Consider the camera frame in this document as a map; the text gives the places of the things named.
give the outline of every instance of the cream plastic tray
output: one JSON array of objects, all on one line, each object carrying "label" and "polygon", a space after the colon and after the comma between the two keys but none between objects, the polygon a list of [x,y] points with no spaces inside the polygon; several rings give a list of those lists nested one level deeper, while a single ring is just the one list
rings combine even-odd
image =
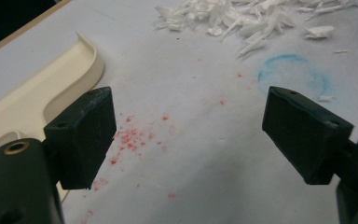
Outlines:
[{"label": "cream plastic tray", "polygon": [[[103,73],[103,60],[82,35],[61,56],[0,99],[0,146],[26,137],[43,141],[43,127]],[[59,186],[60,196],[66,191]]]}]

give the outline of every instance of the beige plastic tray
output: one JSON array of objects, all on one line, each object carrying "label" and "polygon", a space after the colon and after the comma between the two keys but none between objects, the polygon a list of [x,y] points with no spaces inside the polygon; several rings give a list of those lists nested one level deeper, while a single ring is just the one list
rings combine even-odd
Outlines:
[{"label": "beige plastic tray", "polygon": [[[82,35],[65,53],[0,99],[0,146],[26,137],[43,141],[43,127],[103,73],[103,60]],[[62,198],[65,191],[59,187]]]}]

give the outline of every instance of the blue ink stain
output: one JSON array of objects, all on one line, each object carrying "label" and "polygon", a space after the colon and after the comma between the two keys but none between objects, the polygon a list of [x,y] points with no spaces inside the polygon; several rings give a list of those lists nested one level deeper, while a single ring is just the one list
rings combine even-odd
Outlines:
[{"label": "blue ink stain", "polygon": [[258,85],[266,96],[269,86],[277,86],[298,91],[313,100],[327,94],[330,86],[326,74],[296,54],[283,54],[268,59],[258,74]]}]

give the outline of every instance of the tabletop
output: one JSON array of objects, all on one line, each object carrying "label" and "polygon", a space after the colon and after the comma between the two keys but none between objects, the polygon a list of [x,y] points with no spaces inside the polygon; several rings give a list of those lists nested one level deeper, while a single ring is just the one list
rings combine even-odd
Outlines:
[{"label": "tabletop", "polygon": [[[334,177],[307,186],[261,130],[268,88],[298,91],[351,122],[358,140],[358,7],[310,20],[238,58],[244,38],[156,29],[170,0],[72,0],[0,48],[0,97],[76,41],[99,51],[117,134],[90,190],[62,203],[66,223],[338,223]],[[328,38],[306,28],[332,25]]]}]

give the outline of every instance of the white table surface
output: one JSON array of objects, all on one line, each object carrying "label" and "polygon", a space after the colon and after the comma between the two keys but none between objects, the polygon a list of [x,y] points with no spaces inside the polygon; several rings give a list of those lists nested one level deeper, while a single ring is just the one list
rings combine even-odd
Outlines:
[{"label": "white table surface", "polygon": [[[261,123],[275,83],[314,100],[336,96],[322,105],[354,124],[358,140],[358,7],[307,22],[289,11],[296,29],[237,60],[235,35],[156,30],[154,7],[178,3],[73,0],[0,49],[0,97],[69,48],[76,31],[105,61],[97,86],[112,87],[120,133],[93,188],[63,202],[66,223],[338,223],[338,178],[307,186]],[[318,25],[337,29],[303,38]],[[126,133],[136,149],[123,144]]]}]

